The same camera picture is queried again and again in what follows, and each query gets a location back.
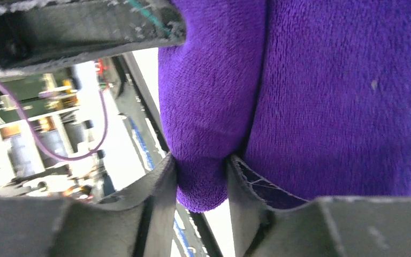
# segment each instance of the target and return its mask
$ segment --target fuzzy texture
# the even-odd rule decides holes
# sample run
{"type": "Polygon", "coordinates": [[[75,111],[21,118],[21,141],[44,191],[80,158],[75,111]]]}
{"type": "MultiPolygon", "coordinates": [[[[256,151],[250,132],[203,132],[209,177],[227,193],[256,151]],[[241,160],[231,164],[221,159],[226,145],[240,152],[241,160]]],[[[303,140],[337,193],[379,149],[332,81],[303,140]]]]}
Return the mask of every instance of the fuzzy texture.
{"type": "Polygon", "coordinates": [[[411,195],[411,0],[173,3],[187,41],[160,49],[159,96],[185,207],[226,199],[235,152],[307,200],[411,195]]]}

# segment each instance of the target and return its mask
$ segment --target pink wire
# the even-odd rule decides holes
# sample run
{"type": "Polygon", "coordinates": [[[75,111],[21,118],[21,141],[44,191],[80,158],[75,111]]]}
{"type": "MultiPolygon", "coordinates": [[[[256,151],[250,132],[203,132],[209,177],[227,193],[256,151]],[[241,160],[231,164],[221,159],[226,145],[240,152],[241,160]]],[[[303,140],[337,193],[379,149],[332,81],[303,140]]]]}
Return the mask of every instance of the pink wire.
{"type": "Polygon", "coordinates": [[[90,157],[93,154],[97,153],[98,149],[102,146],[103,142],[105,141],[106,135],[108,134],[108,113],[106,111],[106,104],[105,104],[105,98],[101,90],[98,90],[98,94],[100,95],[100,100],[102,102],[102,108],[103,108],[103,116],[104,116],[104,129],[103,129],[103,135],[102,139],[98,143],[98,145],[90,150],[87,154],[81,155],[81,156],[76,156],[76,157],[67,157],[67,156],[60,156],[54,152],[52,152],[48,147],[46,147],[42,140],[39,137],[39,134],[35,131],[35,129],[31,126],[31,122],[29,121],[29,117],[27,117],[26,113],[24,112],[21,104],[18,102],[17,97],[15,96],[14,93],[12,93],[10,90],[7,89],[7,87],[0,82],[0,91],[8,95],[9,98],[16,104],[17,106],[17,114],[20,116],[21,119],[25,120],[27,122],[27,125],[29,126],[29,129],[31,130],[31,134],[34,137],[35,143],[39,146],[40,150],[48,155],[51,158],[58,159],[60,161],[65,161],[65,162],[72,162],[72,161],[79,161],[84,158],[90,157]]]}

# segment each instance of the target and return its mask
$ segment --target screw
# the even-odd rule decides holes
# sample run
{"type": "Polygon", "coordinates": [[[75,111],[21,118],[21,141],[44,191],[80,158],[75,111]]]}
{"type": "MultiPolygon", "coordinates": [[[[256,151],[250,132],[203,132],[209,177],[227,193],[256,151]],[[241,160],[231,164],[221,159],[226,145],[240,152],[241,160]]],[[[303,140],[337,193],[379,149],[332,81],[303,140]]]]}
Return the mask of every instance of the screw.
{"type": "Polygon", "coordinates": [[[27,47],[15,39],[8,40],[5,47],[9,54],[15,59],[24,59],[28,56],[27,47]]]}

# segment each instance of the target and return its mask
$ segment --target cable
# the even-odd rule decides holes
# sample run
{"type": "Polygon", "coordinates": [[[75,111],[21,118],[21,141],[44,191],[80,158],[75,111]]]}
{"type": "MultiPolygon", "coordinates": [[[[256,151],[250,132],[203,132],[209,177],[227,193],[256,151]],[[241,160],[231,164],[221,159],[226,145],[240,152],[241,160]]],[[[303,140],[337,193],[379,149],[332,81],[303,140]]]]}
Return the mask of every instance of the cable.
{"type": "Polygon", "coordinates": [[[160,28],[168,36],[171,35],[171,31],[166,28],[161,21],[159,21],[150,11],[146,10],[144,6],[138,3],[136,0],[127,0],[134,8],[136,8],[144,17],[150,20],[155,26],[160,28]]]}
{"type": "Polygon", "coordinates": [[[98,91],[98,94],[100,95],[100,100],[101,100],[102,108],[103,108],[103,118],[104,118],[104,128],[103,128],[102,139],[100,140],[98,145],[94,149],[92,149],[89,153],[81,155],[81,156],[75,156],[75,157],[60,156],[60,155],[54,153],[53,151],[51,151],[50,149],[48,149],[48,147],[46,147],[43,144],[43,142],[40,139],[38,133],[31,126],[31,122],[29,121],[29,117],[27,117],[27,115],[26,115],[25,111],[23,110],[21,104],[18,102],[17,97],[15,96],[15,94],[12,93],[10,90],[8,90],[7,87],[1,82],[0,82],[0,91],[3,94],[8,95],[10,100],[15,103],[15,105],[17,106],[17,108],[16,108],[17,114],[21,119],[26,121],[26,123],[29,126],[29,129],[31,131],[31,134],[34,137],[35,143],[38,145],[38,147],[40,148],[40,150],[44,154],[48,155],[51,158],[58,159],[60,161],[65,161],[65,162],[72,162],[72,161],[79,161],[79,160],[82,160],[84,158],[90,157],[93,154],[97,153],[98,149],[102,146],[103,142],[105,141],[106,135],[108,135],[108,113],[106,111],[105,98],[104,98],[104,95],[103,95],[101,90],[98,91]]]}

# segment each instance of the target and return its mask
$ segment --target gray plastic part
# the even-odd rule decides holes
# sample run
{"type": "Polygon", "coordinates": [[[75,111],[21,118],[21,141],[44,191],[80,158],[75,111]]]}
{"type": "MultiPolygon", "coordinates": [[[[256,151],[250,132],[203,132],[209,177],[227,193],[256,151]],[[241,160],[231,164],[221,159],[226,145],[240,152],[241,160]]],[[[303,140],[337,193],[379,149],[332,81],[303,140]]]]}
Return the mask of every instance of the gray plastic part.
{"type": "Polygon", "coordinates": [[[25,139],[21,134],[16,134],[4,139],[11,145],[9,158],[17,176],[27,177],[35,174],[34,163],[31,161],[31,153],[26,146],[25,139]]]}
{"type": "Polygon", "coordinates": [[[167,0],[2,0],[0,77],[180,45],[185,34],[167,0]]]}
{"type": "Polygon", "coordinates": [[[71,198],[0,198],[0,257],[168,257],[176,204],[171,155],[90,205],[71,198]]]}
{"type": "Polygon", "coordinates": [[[67,133],[68,140],[72,145],[74,153],[78,152],[78,144],[84,142],[84,127],[82,124],[68,123],[64,124],[65,133],[67,133]]]}
{"type": "Polygon", "coordinates": [[[411,256],[411,198],[323,197],[279,210],[245,181],[241,159],[227,169],[236,256],[411,256]]]}
{"type": "MultiPolygon", "coordinates": [[[[68,155],[64,143],[60,138],[58,130],[51,130],[39,133],[39,138],[45,146],[47,146],[51,151],[55,152],[56,154],[59,154],[60,156],[68,155]]],[[[59,163],[59,160],[46,155],[44,152],[40,150],[38,146],[37,149],[39,150],[40,158],[42,159],[43,166],[45,168],[52,167],[59,163]]]]}

